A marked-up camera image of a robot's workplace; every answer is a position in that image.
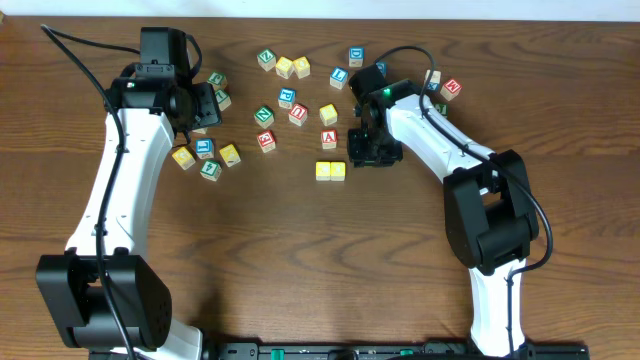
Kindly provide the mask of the yellow letter O block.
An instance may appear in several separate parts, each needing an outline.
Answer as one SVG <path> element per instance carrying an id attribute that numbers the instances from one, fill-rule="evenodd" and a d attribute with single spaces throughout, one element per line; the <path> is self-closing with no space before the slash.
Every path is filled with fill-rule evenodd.
<path id="1" fill-rule="evenodd" d="M 346 163 L 345 162 L 331 162 L 330 163 L 330 180 L 331 181 L 344 181 L 346 177 Z"/>

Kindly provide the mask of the yellow letter C block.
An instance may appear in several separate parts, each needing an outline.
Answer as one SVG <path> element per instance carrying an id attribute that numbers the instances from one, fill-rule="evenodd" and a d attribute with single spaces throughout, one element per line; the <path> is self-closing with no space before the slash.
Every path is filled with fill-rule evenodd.
<path id="1" fill-rule="evenodd" d="M 315 177 L 317 181 L 330 181 L 331 180 L 331 163 L 325 161 L 318 161 L 315 164 Z"/>

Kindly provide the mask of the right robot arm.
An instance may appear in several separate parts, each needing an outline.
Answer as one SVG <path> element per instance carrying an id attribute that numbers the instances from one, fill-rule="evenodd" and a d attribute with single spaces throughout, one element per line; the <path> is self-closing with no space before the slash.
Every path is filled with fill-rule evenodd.
<path id="1" fill-rule="evenodd" d="M 522 158 L 500 154 L 460 132 L 409 80 L 393 84 L 370 65 L 348 82 L 361 124 L 349 130 L 356 167 L 387 167 L 409 148 L 443 185 L 445 231 L 469 270 L 470 337 L 485 356 L 514 355 L 524 345 L 520 327 L 521 274 L 539 234 Z"/>

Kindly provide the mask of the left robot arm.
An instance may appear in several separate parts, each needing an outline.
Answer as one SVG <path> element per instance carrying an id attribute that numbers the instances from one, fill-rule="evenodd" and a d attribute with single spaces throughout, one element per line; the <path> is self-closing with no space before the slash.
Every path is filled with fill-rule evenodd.
<path id="1" fill-rule="evenodd" d="M 84 214 L 36 283 L 62 342 L 93 359 L 212 359 L 204 332 L 173 317 L 168 287 L 146 261 L 158 177 L 178 134 L 216 126 L 214 90 L 196 81 L 193 36 L 141 31 L 137 60 L 109 87 L 105 146 Z"/>

